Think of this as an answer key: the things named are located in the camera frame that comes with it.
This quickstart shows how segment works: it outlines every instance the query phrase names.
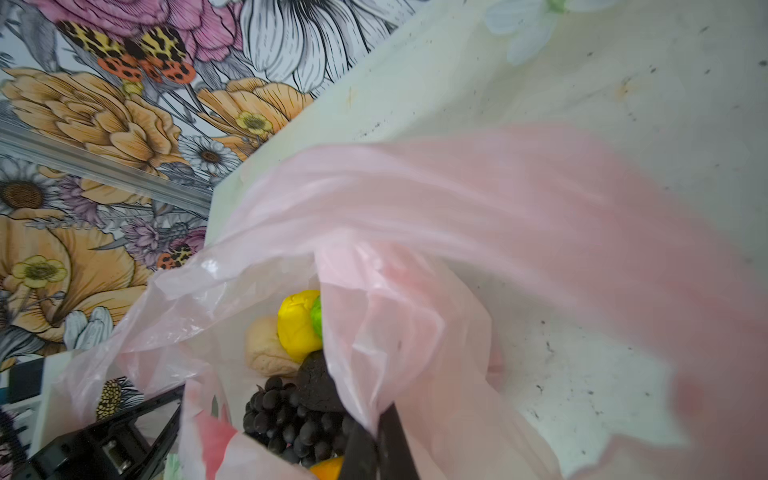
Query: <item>translucent plastic bag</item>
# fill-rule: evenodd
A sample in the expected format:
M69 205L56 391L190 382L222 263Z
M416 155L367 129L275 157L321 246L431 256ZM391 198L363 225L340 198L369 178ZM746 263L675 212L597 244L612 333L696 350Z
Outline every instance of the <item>translucent plastic bag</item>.
M345 407L373 430L396 401L422 478L560 478L486 381L492 320L439 257L509 277L677 369L670 406L694 446L614 439L577 477L768 478L766 297L671 197L561 127L296 155L253 185L214 245L156 275L58 388L87 424L108 372L148 396L186 380L188 480L311 478L238 434L224 391L253 391L232 353L247 322L319 285Z

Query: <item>yellow object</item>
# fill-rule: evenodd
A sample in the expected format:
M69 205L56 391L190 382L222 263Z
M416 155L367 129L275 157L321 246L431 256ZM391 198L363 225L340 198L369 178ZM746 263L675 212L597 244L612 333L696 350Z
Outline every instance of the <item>yellow object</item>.
M305 290L283 301L277 312L277 338L280 345L296 363L323 348L323 340L312 327L310 311L320 295L317 290Z
M315 474L320 480L336 480L341 473L341 465L343 463L343 456L332 458L314 465L310 468L310 472Z

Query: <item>orange object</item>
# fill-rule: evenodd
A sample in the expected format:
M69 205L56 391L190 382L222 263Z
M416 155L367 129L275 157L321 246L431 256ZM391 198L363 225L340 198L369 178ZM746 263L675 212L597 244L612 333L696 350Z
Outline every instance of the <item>orange object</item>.
M341 465L344 463L344 457L336 457L320 462L310 468L310 472L315 474L320 480L336 480L341 474Z

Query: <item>gray strip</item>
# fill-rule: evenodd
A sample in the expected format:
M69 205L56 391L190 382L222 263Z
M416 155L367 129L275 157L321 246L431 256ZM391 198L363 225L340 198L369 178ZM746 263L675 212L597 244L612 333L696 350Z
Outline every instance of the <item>gray strip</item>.
M206 194L0 121L0 151L208 216Z

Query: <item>bunch of grapes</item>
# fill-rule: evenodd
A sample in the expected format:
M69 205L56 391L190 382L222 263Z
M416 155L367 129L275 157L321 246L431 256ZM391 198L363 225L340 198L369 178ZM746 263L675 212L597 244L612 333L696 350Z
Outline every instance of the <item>bunch of grapes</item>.
M317 412L300 404L292 383L270 377L246 405L243 429L275 455L309 468L344 455L355 421L347 414Z

